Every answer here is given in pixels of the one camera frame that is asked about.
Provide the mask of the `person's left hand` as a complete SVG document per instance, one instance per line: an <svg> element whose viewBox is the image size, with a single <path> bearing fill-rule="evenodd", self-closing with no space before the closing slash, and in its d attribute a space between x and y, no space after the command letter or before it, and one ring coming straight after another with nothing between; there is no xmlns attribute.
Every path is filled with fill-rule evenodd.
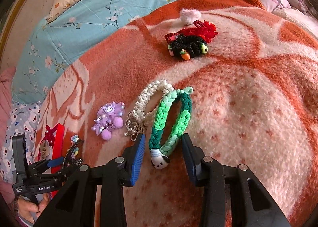
<svg viewBox="0 0 318 227"><path fill-rule="evenodd" d="M32 213L35 213L37 217L41 215L46 206L49 204L51 198L49 193L43 194L43 199L38 205L25 200L22 196L17 199L18 213L19 215L27 220L28 222L34 224L35 219Z"/></svg>

